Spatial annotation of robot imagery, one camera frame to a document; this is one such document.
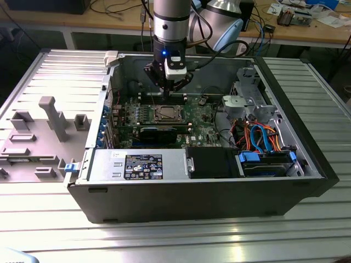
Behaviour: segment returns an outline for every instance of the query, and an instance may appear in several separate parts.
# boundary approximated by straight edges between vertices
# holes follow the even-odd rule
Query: circuit board
[[[137,98],[129,98],[114,118],[116,148],[221,147],[213,124],[212,104],[199,106],[199,100],[198,96],[189,96],[184,105],[141,105]],[[176,130],[175,143],[147,146],[139,143],[142,129],[155,127]]]

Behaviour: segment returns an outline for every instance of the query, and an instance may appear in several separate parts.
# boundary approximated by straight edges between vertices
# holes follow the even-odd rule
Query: warning label
[[[126,155],[124,179],[163,179],[162,155]]]

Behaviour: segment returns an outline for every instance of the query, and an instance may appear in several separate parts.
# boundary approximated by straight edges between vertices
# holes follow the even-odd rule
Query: workbench
[[[55,96],[66,118],[78,113],[91,118],[107,74],[104,56],[101,51],[40,53],[0,109],[0,143],[12,129],[15,110],[47,118],[35,111],[43,95]],[[351,112],[309,63],[264,60],[340,179],[324,195],[304,199],[284,216],[92,224],[62,182],[0,178],[0,246],[30,253],[40,263],[329,263],[349,254]]]
[[[123,3],[124,0],[106,0],[106,5]],[[257,8],[267,24],[276,27],[272,44],[300,45],[306,47],[343,48],[350,32],[346,27],[333,28],[318,21],[313,21],[311,26],[278,26],[275,15],[265,12],[274,0],[257,0]],[[140,4],[139,0],[131,0],[127,4],[117,6],[114,10],[120,10]],[[94,8],[104,11],[103,1],[94,4]],[[338,5],[338,12],[351,12],[351,7]],[[136,35],[140,36],[140,7],[132,8],[122,13],[120,18],[114,18],[106,14],[96,13],[89,8],[83,15],[71,15],[60,13],[8,11],[9,15],[23,28],[34,30],[59,31],[63,34],[67,49],[76,49],[72,36],[75,32],[101,33],[111,35]],[[15,27],[3,12],[0,12],[0,27]],[[241,32],[239,39],[247,43],[255,42],[259,32],[254,23],[250,23],[246,32]]]

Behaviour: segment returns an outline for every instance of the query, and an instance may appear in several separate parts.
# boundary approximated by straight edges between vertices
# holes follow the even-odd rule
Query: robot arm
[[[144,71],[165,99],[192,79],[185,63],[190,7],[191,0],[154,0],[154,60]]]
[[[209,42],[216,51],[239,36],[242,26],[242,20],[238,18],[241,14],[239,2],[213,0],[208,3],[209,10],[200,11],[218,32]],[[192,41],[194,36],[196,39],[203,37],[200,36],[200,19],[195,13],[190,15],[191,3],[192,0],[154,0],[154,59],[144,67],[144,71],[153,84],[163,90],[165,100],[171,92],[178,91],[193,78],[185,61],[187,36]],[[203,29],[207,36],[212,35],[208,33],[208,26],[204,25]]]

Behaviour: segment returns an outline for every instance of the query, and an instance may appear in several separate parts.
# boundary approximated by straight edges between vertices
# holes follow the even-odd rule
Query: wooden table
[[[309,47],[330,47],[343,48],[349,35],[346,27],[333,28],[318,21],[313,21],[310,27],[303,26],[279,26],[276,24],[275,15],[265,12],[274,0],[256,0],[257,8],[261,17],[267,24],[276,27],[272,44],[302,45]],[[105,0],[106,4],[124,2],[124,0]],[[114,7],[113,10],[120,10],[140,4],[139,0],[131,0],[127,4]],[[103,0],[98,1],[94,8],[104,11]],[[339,5],[338,12],[351,12],[350,7]],[[36,30],[50,30],[62,32],[68,49],[75,49],[72,37],[73,32],[103,33],[112,35],[140,35],[140,7],[127,10],[122,13],[120,19],[110,17],[106,14],[99,14],[87,9],[83,15],[70,15],[61,13],[8,11],[9,15],[24,28]],[[14,27],[6,15],[0,10],[0,27]],[[254,23],[250,23],[246,32],[240,33],[240,39],[249,43],[256,41],[258,31]]]

